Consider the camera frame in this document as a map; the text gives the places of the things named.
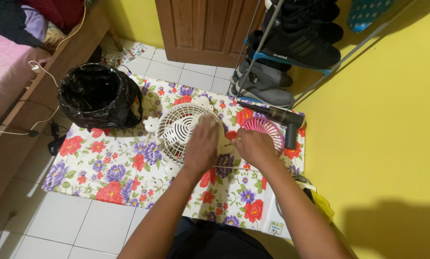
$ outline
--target person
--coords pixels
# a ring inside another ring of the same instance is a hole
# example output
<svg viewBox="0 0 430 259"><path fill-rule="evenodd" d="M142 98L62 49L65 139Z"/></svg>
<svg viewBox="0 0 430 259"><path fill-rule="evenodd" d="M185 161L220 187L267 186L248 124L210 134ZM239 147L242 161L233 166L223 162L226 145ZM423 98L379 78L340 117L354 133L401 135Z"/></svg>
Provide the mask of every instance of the person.
<svg viewBox="0 0 430 259"><path fill-rule="evenodd" d="M256 239L235 227L204 220L194 224L181 218L196 184L217 161L218 130L212 115L201 117L177 177L137 226L118 259L272 258ZM241 140L233 139L233 144L269 182L298 254L312 259L352 258L277 157L272 139L242 128L237 135Z"/></svg>

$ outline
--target handheld vacuum cleaner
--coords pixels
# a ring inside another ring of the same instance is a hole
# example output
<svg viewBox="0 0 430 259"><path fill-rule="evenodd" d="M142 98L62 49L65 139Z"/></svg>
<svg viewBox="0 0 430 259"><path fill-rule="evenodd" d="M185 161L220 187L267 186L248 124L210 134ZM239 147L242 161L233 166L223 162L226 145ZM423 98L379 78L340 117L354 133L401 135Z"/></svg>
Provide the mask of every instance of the handheld vacuum cleaner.
<svg viewBox="0 0 430 259"><path fill-rule="evenodd" d="M287 129L285 130L285 148L293 150L296 149L296 138L298 134L298 129L304 126L304 116L283 109L279 109L274 106L264 108L261 106L247 104L244 102L239 102L238 104L242 107L249 108L255 112L262 113L266 115L266 118L268 118L269 120L286 126Z"/></svg>

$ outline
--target wooden bed frame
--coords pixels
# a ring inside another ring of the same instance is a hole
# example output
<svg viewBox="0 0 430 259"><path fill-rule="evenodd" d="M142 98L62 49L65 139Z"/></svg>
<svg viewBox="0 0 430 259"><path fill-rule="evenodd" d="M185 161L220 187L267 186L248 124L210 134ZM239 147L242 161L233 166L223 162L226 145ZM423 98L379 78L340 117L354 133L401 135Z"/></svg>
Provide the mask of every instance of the wooden bed frame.
<svg viewBox="0 0 430 259"><path fill-rule="evenodd" d="M80 30L60 45L44 68L60 82L69 69L88 61L107 32L122 50L106 11L106 1L99 0L87 9ZM0 126L0 130L26 133L36 122L52 115L58 105L57 88L52 77L43 71L39 73L20 100L30 101L18 102L3 122L10 127ZM34 130L41 134L47 123L39 123ZM38 137L0 133L0 196Z"/></svg>

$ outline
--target fan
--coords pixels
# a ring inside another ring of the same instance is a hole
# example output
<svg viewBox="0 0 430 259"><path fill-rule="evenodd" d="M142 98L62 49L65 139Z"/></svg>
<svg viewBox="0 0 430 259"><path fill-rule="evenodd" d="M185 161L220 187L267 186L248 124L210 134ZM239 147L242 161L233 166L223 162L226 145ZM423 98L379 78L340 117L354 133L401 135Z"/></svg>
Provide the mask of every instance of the fan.
<svg viewBox="0 0 430 259"><path fill-rule="evenodd" d="M260 133L266 133L274 142L277 156L280 156L284 149L283 135L274 122L263 117L252 117L242 123L241 128L247 130L256 130Z"/></svg>
<svg viewBox="0 0 430 259"><path fill-rule="evenodd" d="M214 122L218 124L218 154L230 153L233 146L225 146L230 141L224 137L222 123L205 96L194 97L190 103L175 105L161 118L149 117L143 121L145 130L155 135L157 147L167 161L164 171L169 179L175 177L184 164L186 145L203 114L212 114Z"/></svg>

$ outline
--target polka dot fabric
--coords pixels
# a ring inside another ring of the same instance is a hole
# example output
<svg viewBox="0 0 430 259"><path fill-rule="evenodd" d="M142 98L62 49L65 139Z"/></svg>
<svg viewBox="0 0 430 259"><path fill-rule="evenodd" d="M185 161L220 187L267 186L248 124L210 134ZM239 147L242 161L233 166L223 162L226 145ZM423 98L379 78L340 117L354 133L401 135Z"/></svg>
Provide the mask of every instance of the polka dot fabric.
<svg viewBox="0 0 430 259"><path fill-rule="evenodd" d="M347 26L353 32L362 32L394 2L395 0L353 0Z"/></svg>

